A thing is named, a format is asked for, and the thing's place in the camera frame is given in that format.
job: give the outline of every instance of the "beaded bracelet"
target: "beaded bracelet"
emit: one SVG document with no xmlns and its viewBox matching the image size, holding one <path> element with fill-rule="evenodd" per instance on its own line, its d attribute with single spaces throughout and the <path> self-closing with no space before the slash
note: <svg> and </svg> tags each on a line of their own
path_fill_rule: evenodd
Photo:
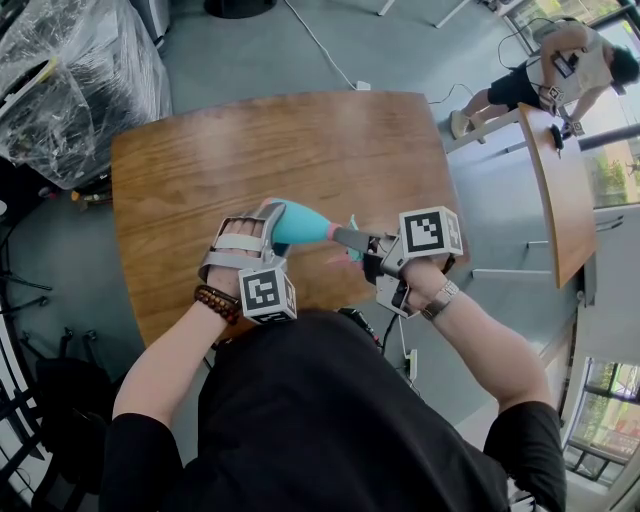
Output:
<svg viewBox="0 0 640 512">
<path fill-rule="evenodd" d="M 206 284 L 201 284 L 196 287 L 193 292 L 193 298 L 198 302 L 202 302 L 202 304 L 212 309 L 215 313 L 218 313 L 231 325 L 238 323 L 240 301 L 231 295 L 216 290 Z"/>
</svg>

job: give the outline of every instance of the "sneaker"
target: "sneaker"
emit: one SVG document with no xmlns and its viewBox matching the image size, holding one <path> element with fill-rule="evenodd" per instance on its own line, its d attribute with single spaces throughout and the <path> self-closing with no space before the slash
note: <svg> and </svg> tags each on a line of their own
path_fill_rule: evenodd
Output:
<svg viewBox="0 0 640 512">
<path fill-rule="evenodd" d="M 469 127 L 469 118 L 461 110 L 451 112 L 451 134 L 454 139 L 464 137 Z"/>
<path fill-rule="evenodd" d="M 484 119 L 482 119 L 482 117 L 480 117 L 480 114 L 478 114 L 477 112 L 469 118 L 469 121 L 471 121 L 471 128 L 473 130 L 477 130 L 478 128 L 484 126 L 485 123 Z M 478 142 L 480 144 L 486 144 L 487 139 L 485 139 L 484 137 L 480 137 L 478 139 Z"/>
</svg>

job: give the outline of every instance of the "black t-shirt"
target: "black t-shirt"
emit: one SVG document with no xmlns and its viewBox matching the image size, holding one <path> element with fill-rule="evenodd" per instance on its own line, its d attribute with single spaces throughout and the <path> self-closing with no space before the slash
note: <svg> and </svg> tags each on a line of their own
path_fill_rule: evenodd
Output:
<svg viewBox="0 0 640 512">
<path fill-rule="evenodd" d="M 482 453 L 335 313 L 220 347 L 198 415 L 199 455 L 184 469 L 164 425 L 117 417 L 101 511 L 503 512 L 508 475 L 549 512 L 565 509 L 551 407 L 503 412 Z"/>
</svg>

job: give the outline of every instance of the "metal watch band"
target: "metal watch band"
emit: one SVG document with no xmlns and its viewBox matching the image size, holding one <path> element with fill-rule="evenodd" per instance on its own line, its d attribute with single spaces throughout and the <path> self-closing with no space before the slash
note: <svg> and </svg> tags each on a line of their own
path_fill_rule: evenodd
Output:
<svg viewBox="0 0 640 512">
<path fill-rule="evenodd" d="M 422 310 L 422 316 L 433 322 L 433 319 L 449 305 L 459 291 L 460 288 L 453 281 L 447 281 L 442 289 L 436 293 L 434 299 Z"/>
</svg>

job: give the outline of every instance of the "person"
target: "person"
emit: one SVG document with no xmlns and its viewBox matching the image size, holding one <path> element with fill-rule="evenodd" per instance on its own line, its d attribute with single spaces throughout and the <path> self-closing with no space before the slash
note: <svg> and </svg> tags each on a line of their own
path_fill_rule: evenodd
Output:
<svg viewBox="0 0 640 512">
<path fill-rule="evenodd" d="M 518 103 L 552 111 L 554 104 L 558 107 L 578 100 L 570 120 L 579 121 L 609 86 L 619 89 L 638 80 L 640 67 L 628 49 L 613 46 L 580 22 L 559 21 L 557 25 L 542 40 L 540 56 L 529 58 L 489 89 L 475 94 L 462 110 L 451 112 L 454 138 L 506 114 Z M 560 101 L 550 97 L 553 86 L 564 93 Z"/>
<path fill-rule="evenodd" d="M 235 220 L 224 233 L 260 237 L 259 224 Z M 237 272 L 213 266 L 207 283 L 237 297 Z M 416 310 L 448 283 L 428 258 L 403 272 Z M 309 311 L 217 346 L 199 396 L 198 456 L 183 468 L 171 421 L 227 326 L 223 316 L 196 301 L 129 371 L 108 431 L 102 512 L 503 512 L 509 478 L 541 510 L 565 510 L 559 418 L 542 363 L 462 292 L 433 325 L 499 404 L 484 453 L 418 397 L 355 322 Z"/>
</svg>

